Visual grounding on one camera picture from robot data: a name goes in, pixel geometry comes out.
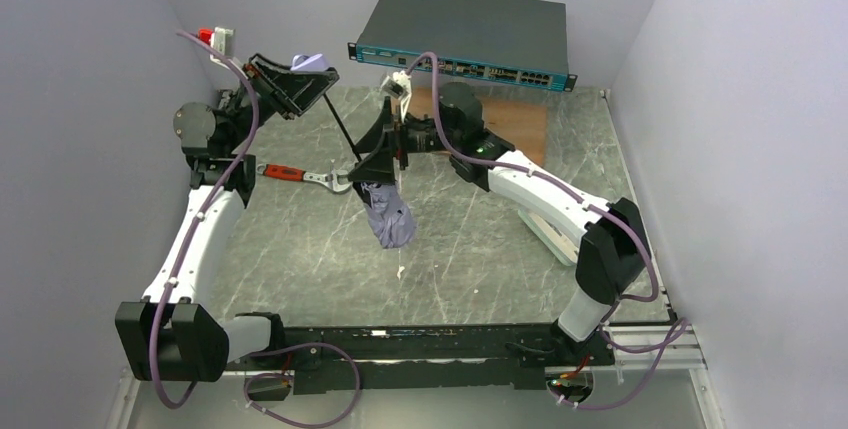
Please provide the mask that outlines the purple folding umbrella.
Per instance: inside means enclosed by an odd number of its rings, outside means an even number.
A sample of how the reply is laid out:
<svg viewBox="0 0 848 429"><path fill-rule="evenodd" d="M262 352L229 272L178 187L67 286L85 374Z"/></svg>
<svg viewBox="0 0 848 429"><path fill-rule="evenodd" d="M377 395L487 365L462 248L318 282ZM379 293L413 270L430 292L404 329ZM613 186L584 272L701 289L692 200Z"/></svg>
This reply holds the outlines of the purple folding umbrella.
<svg viewBox="0 0 848 429"><path fill-rule="evenodd" d="M324 55L320 53L295 55L291 63L291 69L300 72L323 71L329 69L329 67L330 65ZM411 97L408 100L400 101L401 120L408 113ZM352 154L359 162L359 157L354 153L355 143L335 106L330 101L329 96L324 95L323 98ZM401 248L413 239L417 230L417 223L409 206L402 200L396 185L353 183L352 188L362 200L366 209L368 224L383 249Z"/></svg>

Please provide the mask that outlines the mint green umbrella case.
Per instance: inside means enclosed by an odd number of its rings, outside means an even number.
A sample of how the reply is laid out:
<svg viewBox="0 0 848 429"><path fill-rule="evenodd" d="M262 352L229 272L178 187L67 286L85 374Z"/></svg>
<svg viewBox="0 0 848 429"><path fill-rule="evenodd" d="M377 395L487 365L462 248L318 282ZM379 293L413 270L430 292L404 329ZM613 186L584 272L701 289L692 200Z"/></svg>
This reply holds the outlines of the mint green umbrella case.
<svg viewBox="0 0 848 429"><path fill-rule="evenodd" d="M579 247L582 237L585 235L585 230L562 232L536 213L525 209L519 209L517 213L523 223L541 240L560 263L571 267L577 265Z"/></svg>

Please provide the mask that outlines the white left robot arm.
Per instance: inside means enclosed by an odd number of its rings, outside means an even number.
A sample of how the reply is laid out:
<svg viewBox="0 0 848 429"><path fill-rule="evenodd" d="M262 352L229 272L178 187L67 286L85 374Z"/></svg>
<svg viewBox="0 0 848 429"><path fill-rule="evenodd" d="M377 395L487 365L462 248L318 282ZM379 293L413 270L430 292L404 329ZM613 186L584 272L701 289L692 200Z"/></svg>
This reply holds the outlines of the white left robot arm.
<svg viewBox="0 0 848 429"><path fill-rule="evenodd" d="M190 102L173 118L190 168L188 204L175 241L137 302L120 304L115 325L133 375L144 381L215 382L228 364L281 349L285 329L269 312L242 313L219 323L205 304L236 222L257 176L253 155L237 155L254 123L273 115L294 119L339 79L321 54L280 65L256 54L243 66L256 91L252 109L244 87L222 92L216 106Z"/></svg>

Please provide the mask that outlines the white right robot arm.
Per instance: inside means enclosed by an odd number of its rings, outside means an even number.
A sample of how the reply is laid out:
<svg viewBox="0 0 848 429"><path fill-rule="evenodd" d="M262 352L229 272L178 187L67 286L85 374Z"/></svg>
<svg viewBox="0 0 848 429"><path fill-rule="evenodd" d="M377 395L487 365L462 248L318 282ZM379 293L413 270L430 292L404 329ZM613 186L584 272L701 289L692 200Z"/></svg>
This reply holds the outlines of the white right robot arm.
<svg viewBox="0 0 848 429"><path fill-rule="evenodd" d="M581 192L533 163L489 129L482 101L466 84L435 89L432 112L422 118L408 112L412 88L401 74L385 78L381 90L380 113L355 144L361 159L349 174L380 245L403 247L417 231L396 172L411 153L444 152L463 181L516 203L550 248L571 250L577 287L553 331L570 343L588 340L650 264L638 207Z"/></svg>

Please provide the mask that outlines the wooden base board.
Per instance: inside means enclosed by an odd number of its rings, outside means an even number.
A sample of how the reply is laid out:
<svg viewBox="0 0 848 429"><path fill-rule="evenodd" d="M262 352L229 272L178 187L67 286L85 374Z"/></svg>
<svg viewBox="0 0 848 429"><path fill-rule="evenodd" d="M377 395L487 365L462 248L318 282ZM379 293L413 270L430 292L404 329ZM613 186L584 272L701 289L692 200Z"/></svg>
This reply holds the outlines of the wooden base board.
<svg viewBox="0 0 848 429"><path fill-rule="evenodd" d="M432 118L432 91L428 88L418 88L411 97L409 115ZM495 136L521 151L534 164L542 166L545 163L547 137L547 108L542 105L525 102L510 102L479 94L477 88L465 83L446 83L439 88L442 102L477 101L481 106L481 117L484 132ZM445 146L438 136L438 150L444 151Z"/></svg>

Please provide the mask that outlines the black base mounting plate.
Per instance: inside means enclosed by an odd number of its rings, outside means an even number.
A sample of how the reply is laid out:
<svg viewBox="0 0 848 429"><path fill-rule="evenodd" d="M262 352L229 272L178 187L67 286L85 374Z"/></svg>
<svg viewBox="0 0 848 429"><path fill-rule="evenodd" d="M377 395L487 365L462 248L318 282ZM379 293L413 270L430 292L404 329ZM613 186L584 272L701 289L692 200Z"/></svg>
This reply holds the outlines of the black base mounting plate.
<svg viewBox="0 0 848 429"><path fill-rule="evenodd" d="M569 342L552 323L288 327L285 341L293 356L243 356L227 373L285 371L296 395L355 387L542 390L559 372L615 363L601 337Z"/></svg>

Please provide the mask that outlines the red handled adjustable wrench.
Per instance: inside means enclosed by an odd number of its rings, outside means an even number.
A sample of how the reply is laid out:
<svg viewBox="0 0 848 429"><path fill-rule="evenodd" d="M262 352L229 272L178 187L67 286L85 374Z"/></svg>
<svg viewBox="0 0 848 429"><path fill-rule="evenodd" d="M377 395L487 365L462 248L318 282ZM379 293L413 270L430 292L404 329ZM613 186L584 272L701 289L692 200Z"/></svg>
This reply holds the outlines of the red handled adjustable wrench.
<svg viewBox="0 0 848 429"><path fill-rule="evenodd" d="M333 194L346 193L353 185L348 179L348 173L337 169L316 173L291 166L261 163L257 165L257 173L275 180L319 185Z"/></svg>

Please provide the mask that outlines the grey network switch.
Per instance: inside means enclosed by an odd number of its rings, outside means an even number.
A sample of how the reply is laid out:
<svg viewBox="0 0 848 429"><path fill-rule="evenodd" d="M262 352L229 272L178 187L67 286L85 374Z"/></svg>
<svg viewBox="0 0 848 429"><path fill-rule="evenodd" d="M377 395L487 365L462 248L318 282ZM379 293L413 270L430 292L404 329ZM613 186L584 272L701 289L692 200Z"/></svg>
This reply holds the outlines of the grey network switch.
<svg viewBox="0 0 848 429"><path fill-rule="evenodd" d="M477 81L570 92L567 10L543 0L378 0L350 59L406 68L423 52L437 63L419 63Z"/></svg>

